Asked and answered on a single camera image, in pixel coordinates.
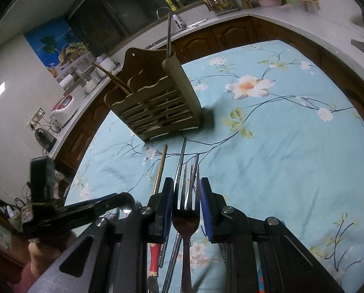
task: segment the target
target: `wooden utensil holder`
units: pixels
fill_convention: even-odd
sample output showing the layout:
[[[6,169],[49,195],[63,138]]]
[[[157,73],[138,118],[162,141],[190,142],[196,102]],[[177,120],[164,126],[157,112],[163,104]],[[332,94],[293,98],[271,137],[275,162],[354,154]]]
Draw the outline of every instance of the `wooden utensil holder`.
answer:
[[[175,53],[129,48],[118,74],[130,95],[110,91],[105,103],[140,139],[201,126],[202,108]]]

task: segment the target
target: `wooden chopstick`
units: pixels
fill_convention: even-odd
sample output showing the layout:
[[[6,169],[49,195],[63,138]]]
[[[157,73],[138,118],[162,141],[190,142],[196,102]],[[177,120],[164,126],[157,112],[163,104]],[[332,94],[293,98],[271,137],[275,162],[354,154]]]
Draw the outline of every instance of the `wooden chopstick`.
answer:
[[[165,144],[163,147],[162,158],[160,159],[159,169],[156,174],[155,186],[153,187],[152,195],[155,195],[159,192],[160,181],[162,180],[164,162],[166,161],[167,148],[168,148],[168,146],[167,146],[167,144]]]
[[[117,84],[118,87],[120,87],[122,89],[122,91],[126,94],[126,95],[130,95],[132,94],[131,91],[128,91],[127,89],[129,89],[128,85],[126,85],[126,83],[124,83],[121,79],[119,79],[117,76],[114,76],[112,73],[108,72],[106,69],[104,69],[102,66],[100,66],[97,63],[92,62],[91,63],[94,67],[99,68],[101,71],[103,71],[107,77],[109,77],[113,82],[115,82]]]

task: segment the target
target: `cooking oil bottle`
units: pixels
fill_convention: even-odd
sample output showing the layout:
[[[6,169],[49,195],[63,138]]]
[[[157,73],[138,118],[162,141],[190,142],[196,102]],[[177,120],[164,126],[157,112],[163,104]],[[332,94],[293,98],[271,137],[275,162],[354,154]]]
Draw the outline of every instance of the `cooking oil bottle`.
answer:
[[[173,2],[173,0],[166,0],[167,4],[170,6],[171,10],[176,11],[179,9],[179,6]]]

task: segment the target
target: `window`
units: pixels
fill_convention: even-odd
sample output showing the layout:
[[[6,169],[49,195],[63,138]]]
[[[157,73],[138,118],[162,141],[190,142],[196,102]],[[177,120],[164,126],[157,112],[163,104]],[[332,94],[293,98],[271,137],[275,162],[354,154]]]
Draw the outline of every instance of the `window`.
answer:
[[[197,1],[182,0],[185,5]],[[156,21],[161,6],[167,6],[165,0],[85,0],[67,21],[97,57]]]

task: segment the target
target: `metal fork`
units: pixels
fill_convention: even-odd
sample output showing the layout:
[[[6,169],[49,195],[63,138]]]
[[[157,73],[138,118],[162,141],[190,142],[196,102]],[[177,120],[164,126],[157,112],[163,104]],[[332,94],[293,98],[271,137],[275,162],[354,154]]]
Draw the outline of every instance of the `metal fork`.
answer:
[[[197,175],[194,175],[194,170],[197,169]],[[181,293],[192,293],[191,287],[191,273],[190,273],[190,238],[199,227],[199,166],[198,166],[198,154],[196,155],[194,167],[190,168],[190,182],[188,186],[188,195],[186,193],[186,171],[185,166],[180,208],[178,209],[178,190],[179,186],[175,187],[174,199],[173,199],[173,214],[172,221],[174,228],[181,234],[183,240],[183,266],[182,266],[182,283]],[[196,176],[196,198],[194,203],[194,209],[192,209],[193,203],[193,186],[194,176]]]

